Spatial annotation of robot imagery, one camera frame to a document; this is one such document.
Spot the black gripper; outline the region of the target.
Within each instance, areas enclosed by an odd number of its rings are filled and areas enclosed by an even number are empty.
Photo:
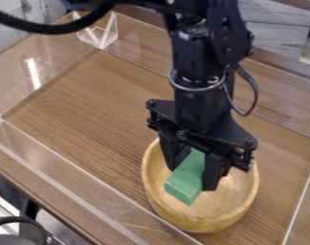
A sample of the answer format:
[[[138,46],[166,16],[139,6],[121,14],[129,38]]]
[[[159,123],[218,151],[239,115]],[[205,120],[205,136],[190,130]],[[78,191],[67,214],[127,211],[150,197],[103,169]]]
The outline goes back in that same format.
[[[195,149],[205,154],[202,190],[215,191],[231,168],[250,169],[258,147],[254,136],[235,122],[233,115],[249,116],[233,101],[234,77],[242,76],[258,90],[258,84],[243,67],[229,69],[221,77],[191,81],[170,70],[173,100],[150,100],[149,127],[159,134],[167,167],[174,171]]]

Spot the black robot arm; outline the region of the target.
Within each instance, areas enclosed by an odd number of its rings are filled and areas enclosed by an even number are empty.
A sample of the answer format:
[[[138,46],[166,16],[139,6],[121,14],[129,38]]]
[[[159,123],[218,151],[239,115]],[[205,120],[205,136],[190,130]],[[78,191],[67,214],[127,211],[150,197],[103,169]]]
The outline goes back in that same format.
[[[202,189],[218,189],[233,168],[249,171],[257,138],[233,115],[253,111],[233,101],[237,77],[258,84],[241,66],[253,54],[254,35],[241,16],[238,0],[122,0],[162,16],[171,39],[169,82],[173,100],[150,100],[149,127],[159,135],[167,167],[182,166],[191,151],[203,153]]]

